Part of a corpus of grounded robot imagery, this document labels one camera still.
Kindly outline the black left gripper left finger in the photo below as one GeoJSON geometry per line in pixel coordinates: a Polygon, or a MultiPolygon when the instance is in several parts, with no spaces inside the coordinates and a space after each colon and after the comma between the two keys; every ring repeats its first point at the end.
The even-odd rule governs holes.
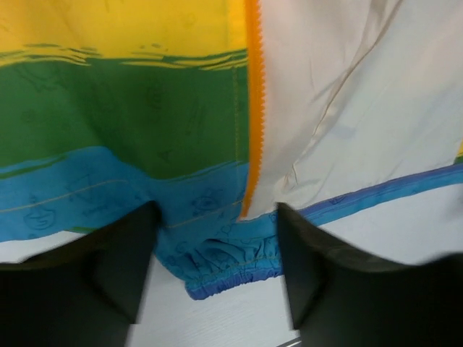
{"type": "Polygon", "coordinates": [[[64,246],[1,264],[2,346],[125,346],[161,211],[147,202],[64,246]]]}

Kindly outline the rainbow striped kids jacket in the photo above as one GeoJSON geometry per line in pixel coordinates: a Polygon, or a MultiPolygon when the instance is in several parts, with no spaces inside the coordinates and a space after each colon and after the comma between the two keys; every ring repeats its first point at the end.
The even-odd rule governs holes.
{"type": "Polygon", "coordinates": [[[460,1],[3,1],[1,240],[152,200],[195,300],[325,224],[462,182],[460,1]]]}

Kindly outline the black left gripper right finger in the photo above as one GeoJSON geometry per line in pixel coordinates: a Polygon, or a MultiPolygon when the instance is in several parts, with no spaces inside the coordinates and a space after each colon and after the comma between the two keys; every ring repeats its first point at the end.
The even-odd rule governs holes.
{"type": "Polygon", "coordinates": [[[462,255],[403,265],[277,206],[292,324],[304,346],[460,346],[462,255]]]}

